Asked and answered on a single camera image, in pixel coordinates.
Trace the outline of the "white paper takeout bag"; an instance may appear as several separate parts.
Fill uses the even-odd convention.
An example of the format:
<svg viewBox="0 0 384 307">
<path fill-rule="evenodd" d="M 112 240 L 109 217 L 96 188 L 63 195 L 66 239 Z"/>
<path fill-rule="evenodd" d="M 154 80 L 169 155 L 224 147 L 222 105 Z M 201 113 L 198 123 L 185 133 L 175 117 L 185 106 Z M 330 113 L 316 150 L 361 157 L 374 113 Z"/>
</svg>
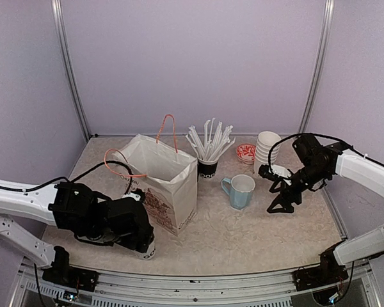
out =
<svg viewBox="0 0 384 307">
<path fill-rule="evenodd" d="M 173 146 L 141 134 L 133 137 L 121 149 L 111 148 L 104 154 L 128 165 L 131 174 L 110 171 L 122 178 L 134 180 L 145 193 L 144 206 L 148 216 L 160 227 L 179 236 L 197 213 L 198 161 L 178 149 L 176 133 Z"/>
</svg>

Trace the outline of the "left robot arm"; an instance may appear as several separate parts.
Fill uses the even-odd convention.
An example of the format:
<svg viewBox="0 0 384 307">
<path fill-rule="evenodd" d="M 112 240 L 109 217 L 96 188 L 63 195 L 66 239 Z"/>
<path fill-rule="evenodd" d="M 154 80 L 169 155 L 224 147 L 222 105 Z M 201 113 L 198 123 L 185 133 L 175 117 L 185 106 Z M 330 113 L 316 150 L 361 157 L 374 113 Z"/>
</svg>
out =
<svg viewBox="0 0 384 307">
<path fill-rule="evenodd" d="M 90 189 L 78 178 L 58 177 L 40 185 L 0 180 L 0 239 L 10 243 L 41 269 L 65 285 L 77 278 L 62 248 L 40 240 L 15 222 L 33 219 L 70 231 L 75 240 L 94 246 L 119 245 L 143 260 L 155 252 L 154 228 L 141 189 L 127 188 L 117 199 Z"/>
</svg>

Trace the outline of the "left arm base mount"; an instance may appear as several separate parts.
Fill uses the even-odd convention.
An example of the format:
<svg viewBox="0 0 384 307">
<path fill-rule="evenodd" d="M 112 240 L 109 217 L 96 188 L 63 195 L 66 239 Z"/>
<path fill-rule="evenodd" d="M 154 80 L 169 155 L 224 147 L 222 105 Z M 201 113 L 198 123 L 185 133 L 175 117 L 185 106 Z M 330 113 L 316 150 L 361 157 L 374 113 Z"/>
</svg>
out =
<svg viewBox="0 0 384 307">
<path fill-rule="evenodd" d="M 69 264 L 69 253 L 61 246 L 55 246 L 54 251 L 54 260 L 48 269 L 43 270 L 42 279 L 76 290 L 94 292 L 99 273 L 72 267 Z"/>
</svg>

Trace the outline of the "black cup holding straws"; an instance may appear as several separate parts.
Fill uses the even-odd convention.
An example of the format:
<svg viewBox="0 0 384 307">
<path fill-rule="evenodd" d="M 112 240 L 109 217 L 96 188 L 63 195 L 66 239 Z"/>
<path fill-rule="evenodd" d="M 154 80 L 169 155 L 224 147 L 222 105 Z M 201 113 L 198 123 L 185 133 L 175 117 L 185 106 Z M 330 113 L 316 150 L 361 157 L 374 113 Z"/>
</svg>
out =
<svg viewBox="0 0 384 307">
<path fill-rule="evenodd" d="M 217 169 L 218 161 L 204 161 L 198 160 L 198 179 L 200 178 L 212 178 Z"/>
</svg>

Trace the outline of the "stack of white paper cups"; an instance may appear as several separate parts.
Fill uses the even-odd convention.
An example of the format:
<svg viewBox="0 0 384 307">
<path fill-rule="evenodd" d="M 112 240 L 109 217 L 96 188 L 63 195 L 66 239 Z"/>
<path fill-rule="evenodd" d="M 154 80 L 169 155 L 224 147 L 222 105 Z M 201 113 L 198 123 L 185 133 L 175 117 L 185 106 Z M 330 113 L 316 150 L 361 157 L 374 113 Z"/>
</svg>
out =
<svg viewBox="0 0 384 307">
<path fill-rule="evenodd" d="M 255 160 L 253 164 L 253 172 L 257 175 L 261 165 L 268 165 L 269 162 L 273 164 L 279 153 L 280 145 L 273 145 L 278 143 L 281 137 L 271 131 L 260 132 L 257 138 L 255 149 Z"/>
</svg>

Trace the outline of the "aluminium corner post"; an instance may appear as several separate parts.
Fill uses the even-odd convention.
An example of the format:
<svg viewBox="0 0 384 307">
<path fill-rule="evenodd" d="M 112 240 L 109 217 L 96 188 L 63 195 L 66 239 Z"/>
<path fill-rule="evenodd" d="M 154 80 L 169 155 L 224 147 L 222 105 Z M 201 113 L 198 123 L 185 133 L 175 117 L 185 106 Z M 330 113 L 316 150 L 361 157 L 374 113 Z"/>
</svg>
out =
<svg viewBox="0 0 384 307">
<path fill-rule="evenodd" d="M 68 40 L 67 40 L 67 32 L 65 29 L 65 23 L 63 20 L 63 9 L 62 3 L 60 0 L 52 0 L 52 13 L 54 17 L 56 32 L 59 40 L 59 45 L 61 49 L 61 57 L 63 61 L 63 66 L 65 69 L 68 87 L 70 89 L 70 93 L 72 96 L 72 102 L 74 109 L 76 111 L 76 115 L 78 118 L 79 126 L 85 141 L 89 141 L 91 138 L 90 128 L 88 126 L 88 121 L 86 119 L 86 115 L 84 113 L 84 108 L 81 103 L 81 99 L 79 96 L 76 78 L 74 75 L 74 69 L 72 65 L 72 60 L 69 53 L 68 48 Z"/>
<path fill-rule="evenodd" d="M 332 25 L 333 13 L 334 13 L 334 0 L 326 0 L 324 3 L 323 23 L 321 27 L 319 44 L 317 48 L 317 56 L 314 64 L 313 74 L 311 78 L 310 88 L 307 94 L 306 105 L 301 117 L 298 133 L 305 132 L 312 116 L 312 110 L 316 102 L 317 91 L 319 82 L 324 68 L 324 60 L 326 56 L 326 50 L 328 47 L 330 30 Z"/>
</svg>

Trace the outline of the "front aluminium frame rail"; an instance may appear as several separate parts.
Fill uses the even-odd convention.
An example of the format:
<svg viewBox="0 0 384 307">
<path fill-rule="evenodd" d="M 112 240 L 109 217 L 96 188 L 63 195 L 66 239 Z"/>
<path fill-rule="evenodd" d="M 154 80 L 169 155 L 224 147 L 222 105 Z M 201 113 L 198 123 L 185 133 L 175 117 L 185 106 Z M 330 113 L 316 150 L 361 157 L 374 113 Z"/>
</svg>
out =
<svg viewBox="0 0 384 307">
<path fill-rule="evenodd" d="M 353 268 L 351 281 L 298 290 L 293 269 L 230 276 L 154 276 L 100 271 L 93 290 L 43 281 L 24 260 L 7 306 L 315 306 L 317 298 L 339 290 L 334 306 L 382 306 L 367 262 Z"/>
</svg>

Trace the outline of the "light blue ceramic mug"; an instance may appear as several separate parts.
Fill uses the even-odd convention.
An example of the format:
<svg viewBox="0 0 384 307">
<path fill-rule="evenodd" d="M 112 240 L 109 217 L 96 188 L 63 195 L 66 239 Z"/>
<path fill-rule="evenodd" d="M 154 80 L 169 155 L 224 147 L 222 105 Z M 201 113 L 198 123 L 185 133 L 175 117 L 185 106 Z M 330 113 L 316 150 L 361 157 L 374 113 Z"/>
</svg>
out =
<svg viewBox="0 0 384 307">
<path fill-rule="evenodd" d="M 232 178 L 223 178 L 221 188 L 228 195 L 230 206 L 236 210 L 243 210 L 251 201 L 255 181 L 248 175 L 239 174 Z"/>
</svg>

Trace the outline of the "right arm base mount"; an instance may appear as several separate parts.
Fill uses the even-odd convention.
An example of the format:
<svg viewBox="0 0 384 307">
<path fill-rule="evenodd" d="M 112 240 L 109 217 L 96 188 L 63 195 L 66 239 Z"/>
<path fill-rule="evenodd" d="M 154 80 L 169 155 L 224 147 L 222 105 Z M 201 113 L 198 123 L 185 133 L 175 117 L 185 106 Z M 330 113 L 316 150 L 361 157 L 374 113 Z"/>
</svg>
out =
<svg viewBox="0 0 384 307">
<path fill-rule="evenodd" d="M 334 257 L 335 244 L 320 254 L 318 266 L 299 268 L 292 273 L 297 291 L 322 287 L 333 283 L 347 280 L 349 275 L 345 265 L 339 265 Z"/>
</svg>

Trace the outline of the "white paper cup GOOD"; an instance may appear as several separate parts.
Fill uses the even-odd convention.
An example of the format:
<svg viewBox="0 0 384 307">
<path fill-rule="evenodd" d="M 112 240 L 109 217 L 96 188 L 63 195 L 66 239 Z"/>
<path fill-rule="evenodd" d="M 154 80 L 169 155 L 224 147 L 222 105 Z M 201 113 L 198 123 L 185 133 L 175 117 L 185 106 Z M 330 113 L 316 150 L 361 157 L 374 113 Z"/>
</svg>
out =
<svg viewBox="0 0 384 307">
<path fill-rule="evenodd" d="M 146 252 L 141 253 L 139 251 L 134 250 L 134 251 L 132 251 L 132 253 L 134 255 L 136 255 L 141 260 L 151 260 L 156 253 L 156 241 L 155 241 L 155 239 L 152 239 Z"/>
</svg>

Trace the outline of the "left aluminium corner post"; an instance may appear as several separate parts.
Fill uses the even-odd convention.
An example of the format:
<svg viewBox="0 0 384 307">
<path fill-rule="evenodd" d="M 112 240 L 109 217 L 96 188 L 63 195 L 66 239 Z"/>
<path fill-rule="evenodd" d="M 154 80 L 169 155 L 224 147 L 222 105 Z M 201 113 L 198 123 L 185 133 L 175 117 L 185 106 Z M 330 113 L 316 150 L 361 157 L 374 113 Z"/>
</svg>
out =
<svg viewBox="0 0 384 307">
<path fill-rule="evenodd" d="M 65 29 L 65 23 L 63 20 L 63 9 L 62 3 L 60 0 L 52 0 L 52 13 L 54 17 L 56 32 L 59 40 L 59 45 L 61 49 L 61 57 L 63 61 L 63 66 L 65 69 L 68 87 L 70 89 L 70 93 L 72 96 L 72 102 L 74 109 L 76 111 L 76 115 L 78 118 L 79 126 L 85 141 L 89 141 L 91 138 L 90 128 L 88 126 L 88 121 L 86 119 L 86 115 L 84 113 L 84 108 L 81 103 L 81 99 L 79 96 L 76 78 L 74 75 L 74 69 L 72 65 L 72 60 L 69 53 L 68 48 L 68 40 L 67 40 L 67 32 Z"/>
</svg>

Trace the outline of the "right aluminium corner post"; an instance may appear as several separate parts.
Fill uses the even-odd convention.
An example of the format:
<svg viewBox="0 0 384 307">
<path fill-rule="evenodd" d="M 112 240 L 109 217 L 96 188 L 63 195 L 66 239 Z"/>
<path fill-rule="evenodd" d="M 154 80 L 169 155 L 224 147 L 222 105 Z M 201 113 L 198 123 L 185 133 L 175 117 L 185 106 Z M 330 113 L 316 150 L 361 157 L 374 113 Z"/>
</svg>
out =
<svg viewBox="0 0 384 307">
<path fill-rule="evenodd" d="M 334 0 L 326 0 L 324 3 L 323 23 L 321 27 L 319 44 L 317 48 L 317 56 L 314 64 L 313 74 L 311 78 L 310 88 L 307 94 L 306 105 L 301 117 L 298 133 L 305 132 L 312 116 L 312 110 L 316 102 L 317 91 L 319 82 L 324 68 L 324 60 L 326 56 L 326 50 L 328 47 L 330 30 L 332 25 L 333 13 L 334 13 Z"/>
</svg>

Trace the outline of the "red patterned bowl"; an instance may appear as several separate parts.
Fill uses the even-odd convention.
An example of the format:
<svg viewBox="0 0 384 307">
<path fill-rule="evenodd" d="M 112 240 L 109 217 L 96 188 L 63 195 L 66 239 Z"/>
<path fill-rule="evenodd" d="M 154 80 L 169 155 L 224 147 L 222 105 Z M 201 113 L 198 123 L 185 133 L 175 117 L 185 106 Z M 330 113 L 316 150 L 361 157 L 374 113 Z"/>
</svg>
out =
<svg viewBox="0 0 384 307">
<path fill-rule="evenodd" d="M 237 159 L 245 164 L 253 164 L 255 160 L 256 146 L 253 144 L 240 144 L 236 148 Z"/>
</svg>

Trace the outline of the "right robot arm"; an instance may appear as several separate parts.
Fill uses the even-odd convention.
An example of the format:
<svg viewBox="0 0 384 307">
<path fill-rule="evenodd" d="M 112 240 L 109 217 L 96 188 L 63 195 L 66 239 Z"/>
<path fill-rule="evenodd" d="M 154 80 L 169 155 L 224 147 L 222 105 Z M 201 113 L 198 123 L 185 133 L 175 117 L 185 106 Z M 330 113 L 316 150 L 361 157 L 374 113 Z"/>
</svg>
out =
<svg viewBox="0 0 384 307">
<path fill-rule="evenodd" d="M 324 187 L 335 175 L 356 182 L 384 199 L 384 164 L 339 138 L 332 138 L 331 144 L 323 146 L 318 141 L 319 134 L 299 133 L 291 137 L 294 139 L 292 147 L 303 167 L 293 173 L 267 162 L 258 170 L 262 178 L 272 181 L 269 191 L 276 194 L 268 213 L 292 214 L 293 206 L 302 202 L 303 191 L 315 192 L 316 184 Z M 314 277 L 319 283 L 327 284 L 339 274 L 339 266 L 384 254 L 384 225 L 345 240 L 323 254 L 330 259 L 316 267 Z"/>
</svg>

